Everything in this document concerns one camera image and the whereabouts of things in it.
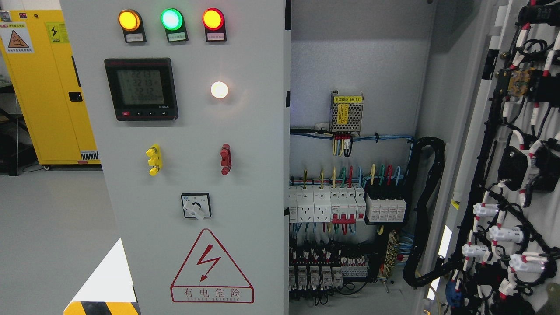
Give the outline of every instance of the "yellow label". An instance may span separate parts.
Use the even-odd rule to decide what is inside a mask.
[[[348,104],[338,104],[338,115],[337,115],[337,123],[338,124],[347,124],[348,123],[348,108],[350,105]]]
[[[49,39],[52,44],[70,43],[66,24],[63,22],[47,22],[46,30],[49,33]]]
[[[334,103],[361,103],[362,101],[362,95],[334,97]]]

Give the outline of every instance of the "white indicator light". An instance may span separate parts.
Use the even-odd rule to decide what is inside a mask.
[[[227,85],[225,83],[223,83],[222,81],[217,81],[212,84],[210,92],[212,92],[212,95],[214,95],[215,98],[223,99],[226,97],[229,89],[227,88]]]

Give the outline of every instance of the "black and yellow hazard stripe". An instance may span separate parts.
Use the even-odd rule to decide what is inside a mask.
[[[136,302],[72,302],[64,315],[141,315]]]

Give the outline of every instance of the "yellow terminal post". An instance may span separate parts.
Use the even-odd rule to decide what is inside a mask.
[[[156,176],[157,173],[160,172],[162,166],[163,166],[163,162],[161,159],[161,150],[160,150],[160,146],[156,143],[154,143],[147,151],[146,151],[146,156],[148,156],[150,159],[148,160],[148,165],[151,166],[152,168],[150,169],[150,175],[152,176]]]

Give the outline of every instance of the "lightning bolt symbol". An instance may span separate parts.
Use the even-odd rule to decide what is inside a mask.
[[[206,257],[206,255],[212,250],[214,246],[212,244],[209,244],[206,247],[206,250],[204,251],[204,253],[202,254],[202,256],[200,257],[200,259],[197,262],[197,265],[202,265],[203,263],[208,263],[213,261],[214,263],[210,266],[210,269],[208,269],[208,271],[206,272],[205,275],[202,275],[200,277],[200,281],[204,281],[208,276],[208,273],[210,272],[210,270],[212,270],[212,268],[214,268],[214,266],[218,263],[218,261],[220,261],[221,257],[217,257],[217,258],[213,258],[213,259],[208,259],[208,260],[204,260],[204,258]]]

